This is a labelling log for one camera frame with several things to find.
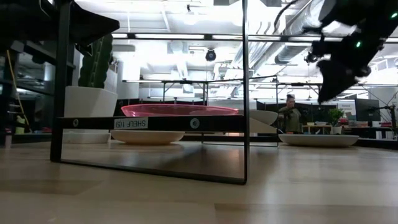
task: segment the circular sticker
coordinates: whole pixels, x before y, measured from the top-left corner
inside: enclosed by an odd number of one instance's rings
[[[200,122],[197,118],[193,118],[191,120],[191,128],[196,129],[199,128]]]
[[[79,125],[79,120],[78,119],[74,119],[73,120],[73,127],[77,127]]]

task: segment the white pot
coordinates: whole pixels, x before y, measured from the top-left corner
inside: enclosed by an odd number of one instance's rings
[[[65,117],[110,117],[114,114],[118,95],[100,88],[68,86],[65,90]],[[107,143],[108,130],[63,130],[65,143]]]
[[[331,134],[341,134],[341,126],[340,127],[332,127]]]

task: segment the pink plastic bowl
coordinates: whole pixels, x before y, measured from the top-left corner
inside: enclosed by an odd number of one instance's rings
[[[126,116],[236,115],[238,110],[218,106],[196,105],[129,105],[123,106]]]

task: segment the man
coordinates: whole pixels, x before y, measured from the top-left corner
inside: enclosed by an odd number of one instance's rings
[[[300,117],[298,109],[294,108],[294,97],[287,95],[286,106],[279,110],[279,119],[284,122],[286,133],[301,133]]]

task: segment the cactus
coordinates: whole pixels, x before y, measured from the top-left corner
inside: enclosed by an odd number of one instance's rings
[[[112,34],[108,34],[93,43],[93,56],[83,57],[80,69],[79,86],[104,88],[106,72],[112,57]]]

